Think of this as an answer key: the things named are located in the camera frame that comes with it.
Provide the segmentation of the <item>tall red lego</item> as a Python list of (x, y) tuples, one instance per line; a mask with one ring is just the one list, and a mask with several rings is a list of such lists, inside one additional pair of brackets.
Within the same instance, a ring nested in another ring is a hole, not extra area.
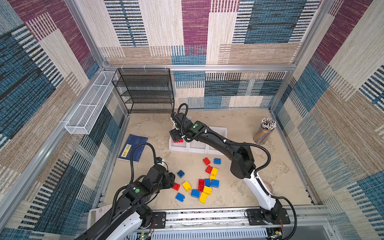
[(205, 187), (205, 180), (199, 179), (198, 181), (198, 191), (203, 192)]

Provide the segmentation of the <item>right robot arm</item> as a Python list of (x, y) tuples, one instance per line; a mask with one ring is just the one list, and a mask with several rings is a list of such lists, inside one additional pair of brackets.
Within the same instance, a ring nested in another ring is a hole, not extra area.
[[(298, 218), (293, 204), (283, 196), (274, 196), (266, 187), (259, 175), (259, 171), (266, 168), (271, 162), (270, 152), (263, 146), (252, 143), (237, 143), (213, 131), (206, 124), (196, 121), (192, 122), (187, 118), (189, 106), (181, 104), (176, 113), (171, 114), (171, 120), (175, 129), (170, 131), (171, 138), (177, 142), (185, 140), (187, 143), (202, 142), (218, 150), (231, 161), (231, 173), (238, 179), (243, 180), (251, 189), (259, 202), (259, 210), (246, 210), (245, 218), (250, 225), (279, 225), (278, 233), (268, 235), (268, 240), (289, 240), (297, 230)], [(251, 147), (262, 150), (267, 161), (257, 167)], [(280, 200), (287, 202), (293, 212), (294, 226), (292, 231), (284, 234), (284, 219), (287, 218), (285, 209)]]

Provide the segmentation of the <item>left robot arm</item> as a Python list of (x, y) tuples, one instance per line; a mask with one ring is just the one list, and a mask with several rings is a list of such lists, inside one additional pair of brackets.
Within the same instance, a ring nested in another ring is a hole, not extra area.
[(88, 230), (77, 237), (78, 240), (122, 240), (130, 233), (147, 228), (153, 220), (153, 210), (148, 206), (161, 190), (175, 186), (175, 174), (168, 170), (163, 159), (156, 156), (154, 147), (149, 143), (153, 153), (154, 165), (146, 175), (134, 181), (134, 167), (131, 162), (131, 180), (115, 193), (112, 207)]

